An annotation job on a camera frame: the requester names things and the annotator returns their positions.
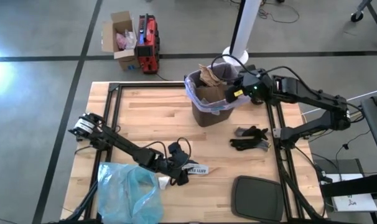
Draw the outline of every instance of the blue object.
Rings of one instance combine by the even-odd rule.
[[[102,162],[98,213],[104,224],[159,223],[164,210],[155,173],[137,165]]]
[[[140,37],[139,37],[139,44],[143,44],[144,43],[144,35],[143,34],[140,34]]]

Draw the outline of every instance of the butcher block tabletop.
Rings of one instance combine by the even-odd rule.
[[[103,115],[108,87],[108,82],[92,83],[87,112]],[[114,110],[113,106],[114,103],[111,104],[110,111]],[[286,126],[296,127],[302,124],[298,104],[283,103],[282,110]],[[244,104],[235,108],[227,120],[202,128],[193,117],[192,104],[183,87],[123,88],[118,125],[121,127],[118,134],[138,146],[145,146],[153,141],[169,145],[179,137],[185,137],[192,147],[191,159],[209,167],[208,174],[190,175],[189,183],[183,186],[167,186],[165,190],[161,190],[164,207],[162,222],[253,222],[236,217],[231,212],[234,179],[239,175],[248,175],[279,182],[273,144],[268,152],[262,149],[237,151],[229,145],[229,140],[236,138],[233,133],[237,127],[249,128],[254,125],[260,129],[269,128],[267,136],[272,143],[265,104]],[[184,142],[180,144],[185,152],[189,151]],[[83,141],[78,144],[78,148],[87,145],[88,142]],[[296,146],[312,158],[306,140],[299,140]],[[155,144],[152,147],[163,152],[162,146]],[[75,155],[61,218],[68,217],[87,193],[95,154],[96,150],[89,148]],[[315,171],[298,150],[292,150],[292,156],[299,189],[321,214],[323,199]],[[135,164],[128,154],[118,148],[113,149],[111,161]],[[291,191],[289,196],[291,209],[296,217]]]

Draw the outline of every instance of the gray floor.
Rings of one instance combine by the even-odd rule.
[[[248,43],[250,52],[377,51],[377,26],[365,18],[349,22],[360,0],[286,0],[300,13],[295,24],[257,19]],[[96,0],[0,0],[0,57],[79,56]],[[377,0],[373,1],[377,12]],[[159,23],[162,54],[218,53],[229,46],[238,12],[227,0],[104,0],[88,55],[101,52],[101,23],[112,12],[130,10],[137,17],[154,14]],[[294,18],[286,8],[267,5],[276,19]],[[161,60],[160,74],[171,80],[211,59]],[[78,61],[0,62],[0,217],[31,223]],[[251,58],[258,67],[287,65],[313,88],[346,98],[377,90],[377,56]],[[276,72],[289,75],[286,71]],[[85,111],[93,81],[159,80],[140,71],[123,72],[117,62],[86,61],[78,83],[68,127]],[[301,105],[302,111],[311,106]],[[308,120],[321,111],[307,114]],[[334,159],[339,147],[368,130],[365,122],[311,143],[312,151]],[[58,220],[76,148],[66,134],[43,222]],[[340,153],[359,158],[366,172],[377,171],[377,148],[363,136]],[[371,223],[366,213],[329,213],[334,220]]]

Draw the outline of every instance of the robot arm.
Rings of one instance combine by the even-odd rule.
[[[97,150],[110,150],[113,146],[132,156],[139,166],[151,171],[160,172],[176,180],[177,185],[189,181],[186,169],[182,169],[189,161],[189,155],[184,153],[178,143],[169,146],[171,157],[166,158],[163,153],[149,148],[139,147],[133,142],[117,134],[112,128],[104,124],[104,119],[93,113],[86,113],[79,117],[73,129],[68,130],[77,140],[88,139]]]
[[[244,73],[234,82],[233,91],[226,92],[226,99],[234,100],[242,93],[250,96],[253,101],[265,101],[272,105],[279,102],[305,103],[325,109],[325,113],[319,119],[295,128],[275,129],[275,137],[280,139],[283,147],[292,149],[299,138],[319,131],[344,130],[350,127],[349,110],[343,97],[312,90],[296,78],[277,75],[270,77],[264,70],[252,70],[251,73]]]

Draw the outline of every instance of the plastic bag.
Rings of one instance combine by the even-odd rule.
[[[104,224],[159,223],[164,214],[155,174],[137,165],[102,162],[97,191]]]
[[[238,76],[238,72],[235,70],[234,66],[228,63],[220,63],[213,66],[214,74],[217,77],[222,77],[225,79],[232,79]],[[213,113],[215,115],[219,115],[219,111],[221,110],[230,110],[237,106],[240,106],[244,103],[247,103],[251,100],[249,96],[241,95],[238,97],[237,100],[231,103],[227,103],[226,100],[220,100],[213,103],[203,103],[198,97],[195,95],[196,87],[201,84],[200,80],[200,70],[192,72],[191,74],[187,75],[187,78],[184,80],[184,85],[186,89],[187,96],[193,101],[195,106],[201,111],[206,113]]]
[[[126,38],[126,45],[125,49],[134,49],[136,46],[136,43],[134,41],[134,34],[133,32],[129,32],[127,29],[125,29],[125,38]]]

